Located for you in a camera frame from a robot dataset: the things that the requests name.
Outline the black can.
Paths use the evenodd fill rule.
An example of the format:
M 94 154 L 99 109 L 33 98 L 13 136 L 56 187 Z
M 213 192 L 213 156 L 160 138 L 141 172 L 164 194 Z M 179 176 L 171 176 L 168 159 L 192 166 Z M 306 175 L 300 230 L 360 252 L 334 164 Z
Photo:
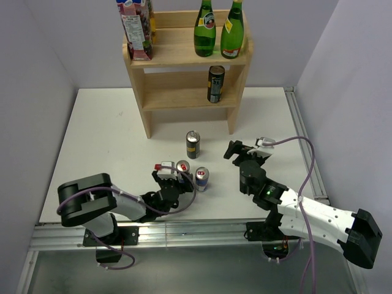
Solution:
M 200 134 L 191 130 L 186 134 L 186 151 L 190 159 L 196 159 L 200 155 Z
M 207 98 L 211 103 L 218 103 L 221 100 L 224 85 L 225 69 L 223 66 L 211 66 L 208 72 L 208 93 Z

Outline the green bottle yellow label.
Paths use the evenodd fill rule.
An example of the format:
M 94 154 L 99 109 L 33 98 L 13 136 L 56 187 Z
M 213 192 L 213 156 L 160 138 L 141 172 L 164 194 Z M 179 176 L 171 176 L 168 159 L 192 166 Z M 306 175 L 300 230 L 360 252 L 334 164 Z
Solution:
M 244 38 L 243 2 L 234 0 L 222 28 L 220 53 L 224 58 L 238 57 Z

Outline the green Perrier bottle red label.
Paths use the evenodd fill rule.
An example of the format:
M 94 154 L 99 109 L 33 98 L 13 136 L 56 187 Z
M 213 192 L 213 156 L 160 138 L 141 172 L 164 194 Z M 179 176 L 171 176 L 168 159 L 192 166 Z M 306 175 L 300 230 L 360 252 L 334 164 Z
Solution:
M 198 56 L 211 56 L 216 42 L 216 22 L 212 2 L 202 1 L 194 26 L 194 49 Z

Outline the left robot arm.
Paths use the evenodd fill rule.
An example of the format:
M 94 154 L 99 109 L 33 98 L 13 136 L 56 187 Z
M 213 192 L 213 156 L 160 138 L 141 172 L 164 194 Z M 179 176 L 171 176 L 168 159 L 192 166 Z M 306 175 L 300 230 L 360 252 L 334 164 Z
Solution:
M 135 196 L 116 187 L 107 173 L 77 179 L 58 187 L 63 227 L 83 226 L 104 244 L 113 244 L 119 237 L 117 214 L 132 222 L 152 222 L 158 217 L 184 211 L 179 209 L 179 196 L 196 193 L 193 175 L 175 168 L 152 172 L 160 189 Z

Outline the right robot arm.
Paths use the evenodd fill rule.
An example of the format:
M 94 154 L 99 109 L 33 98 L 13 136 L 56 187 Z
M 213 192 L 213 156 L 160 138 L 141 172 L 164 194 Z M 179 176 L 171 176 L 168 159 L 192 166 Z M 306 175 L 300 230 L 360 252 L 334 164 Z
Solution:
M 237 156 L 233 164 L 239 168 L 240 192 L 268 212 L 265 220 L 246 224 L 245 238 L 309 239 L 339 251 L 361 268 L 373 268 L 383 235 L 372 214 L 334 208 L 269 179 L 262 165 L 273 154 L 273 145 L 267 138 L 257 139 L 253 147 L 230 141 L 224 154 L 224 159 Z

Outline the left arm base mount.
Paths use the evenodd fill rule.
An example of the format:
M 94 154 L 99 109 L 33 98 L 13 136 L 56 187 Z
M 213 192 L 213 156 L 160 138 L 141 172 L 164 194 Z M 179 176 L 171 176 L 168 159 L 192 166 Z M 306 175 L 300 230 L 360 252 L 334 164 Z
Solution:
M 138 243 L 139 227 L 137 226 L 120 226 L 114 230 L 114 232 L 106 237 L 98 238 L 101 242 L 108 246 L 119 246 L 119 250 L 123 250 L 125 246 L 135 246 Z M 99 243 L 93 233 L 85 229 L 85 235 L 83 238 L 83 247 L 103 247 Z M 103 263 L 104 265 L 112 266 L 118 263 L 121 259 L 121 254 L 112 251 L 104 246 L 104 249 L 96 249 L 96 261 L 97 263 Z

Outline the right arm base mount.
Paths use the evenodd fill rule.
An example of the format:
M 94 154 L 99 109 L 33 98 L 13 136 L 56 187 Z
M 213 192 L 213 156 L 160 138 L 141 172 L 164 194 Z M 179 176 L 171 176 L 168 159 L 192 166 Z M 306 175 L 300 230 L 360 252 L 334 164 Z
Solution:
M 260 241 L 263 253 L 268 258 L 284 258 L 288 255 L 288 238 L 278 229 L 266 226 L 264 222 L 246 222 L 244 237 L 248 241 Z

